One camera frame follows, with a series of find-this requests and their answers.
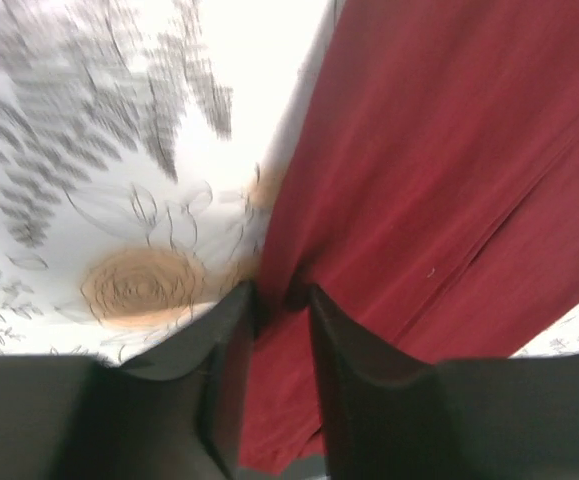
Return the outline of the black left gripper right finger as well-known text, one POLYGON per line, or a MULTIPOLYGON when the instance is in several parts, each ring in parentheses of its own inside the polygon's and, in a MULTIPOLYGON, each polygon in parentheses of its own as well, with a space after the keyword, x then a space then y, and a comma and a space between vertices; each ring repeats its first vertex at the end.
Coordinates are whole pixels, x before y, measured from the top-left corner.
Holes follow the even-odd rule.
POLYGON ((309 326, 333 479, 579 479, 579 354, 427 364, 318 286, 309 326))

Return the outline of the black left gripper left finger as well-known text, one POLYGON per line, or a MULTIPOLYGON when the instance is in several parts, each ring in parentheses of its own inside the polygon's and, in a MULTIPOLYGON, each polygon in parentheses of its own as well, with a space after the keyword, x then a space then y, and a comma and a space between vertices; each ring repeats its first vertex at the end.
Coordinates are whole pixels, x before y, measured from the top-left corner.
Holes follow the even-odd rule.
POLYGON ((254 286, 112 367, 0 356, 0 479, 233 479, 254 286))

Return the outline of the dark red t shirt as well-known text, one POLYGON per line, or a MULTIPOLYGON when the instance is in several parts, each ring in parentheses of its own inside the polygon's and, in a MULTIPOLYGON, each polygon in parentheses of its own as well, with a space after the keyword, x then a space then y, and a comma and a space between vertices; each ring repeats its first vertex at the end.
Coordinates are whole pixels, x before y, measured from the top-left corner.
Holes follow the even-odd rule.
POLYGON ((349 1, 257 277, 241 463, 321 452, 306 291, 427 361, 579 304, 579 1, 349 1))

